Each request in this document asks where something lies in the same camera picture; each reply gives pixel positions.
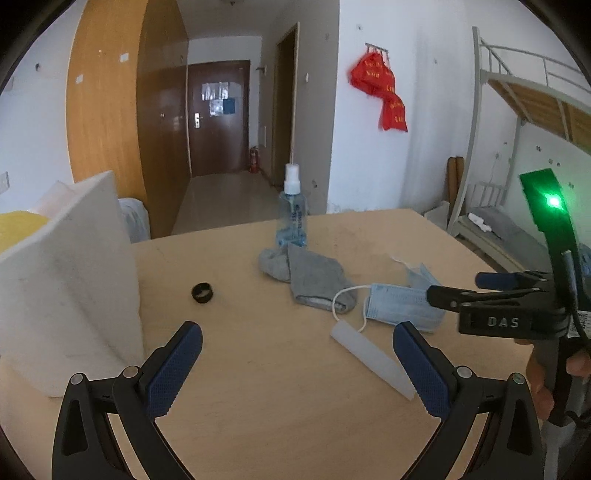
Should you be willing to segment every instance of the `wooden wardrobe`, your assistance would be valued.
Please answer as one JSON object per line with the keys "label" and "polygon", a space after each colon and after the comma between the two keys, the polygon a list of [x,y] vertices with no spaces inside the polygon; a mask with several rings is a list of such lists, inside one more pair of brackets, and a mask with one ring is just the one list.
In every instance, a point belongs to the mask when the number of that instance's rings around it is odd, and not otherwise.
{"label": "wooden wardrobe", "polygon": [[188,49],[176,0],[88,0],[70,58],[74,180],[113,170],[119,197],[144,202],[153,238],[171,233],[190,180]]}

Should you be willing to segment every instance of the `white spray nozzle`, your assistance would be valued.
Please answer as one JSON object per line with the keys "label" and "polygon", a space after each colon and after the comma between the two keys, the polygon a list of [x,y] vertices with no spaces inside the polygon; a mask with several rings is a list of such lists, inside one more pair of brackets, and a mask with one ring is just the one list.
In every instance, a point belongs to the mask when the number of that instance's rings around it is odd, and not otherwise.
{"label": "white spray nozzle", "polygon": [[285,166],[283,191],[286,195],[298,195],[301,193],[300,166],[297,163],[288,163]]}

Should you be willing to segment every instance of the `ceiling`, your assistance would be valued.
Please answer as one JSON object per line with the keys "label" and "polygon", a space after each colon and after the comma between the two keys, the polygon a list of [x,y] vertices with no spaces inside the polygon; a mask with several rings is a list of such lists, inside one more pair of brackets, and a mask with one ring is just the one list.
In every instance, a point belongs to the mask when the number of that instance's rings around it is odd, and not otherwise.
{"label": "ceiling", "polygon": [[189,38],[263,35],[292,0],[177,0]]}

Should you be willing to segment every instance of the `door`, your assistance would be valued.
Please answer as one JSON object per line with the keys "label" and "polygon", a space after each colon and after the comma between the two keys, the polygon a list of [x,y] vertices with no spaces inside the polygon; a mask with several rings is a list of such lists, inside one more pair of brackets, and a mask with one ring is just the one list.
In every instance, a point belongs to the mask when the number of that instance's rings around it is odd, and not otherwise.
{"label": "door", "polygon": [[298,32],[299,24],[277,45],[271,175],[276,186],[283,185],[285,164],[293,156]]}
{"label": "door", "polygon": [[193,177],[246,170],[250,61],[189,65],[189,147]]}

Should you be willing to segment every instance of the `wall socket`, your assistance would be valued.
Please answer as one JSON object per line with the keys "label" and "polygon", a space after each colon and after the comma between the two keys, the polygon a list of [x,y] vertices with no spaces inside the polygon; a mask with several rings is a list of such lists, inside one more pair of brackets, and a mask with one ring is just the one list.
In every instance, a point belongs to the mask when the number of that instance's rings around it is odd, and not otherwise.
{"label": "wall socket", "polygon": [[8,172],[0,174],[0,194],[3,194],[10,188],[10,181],[8,180]]}

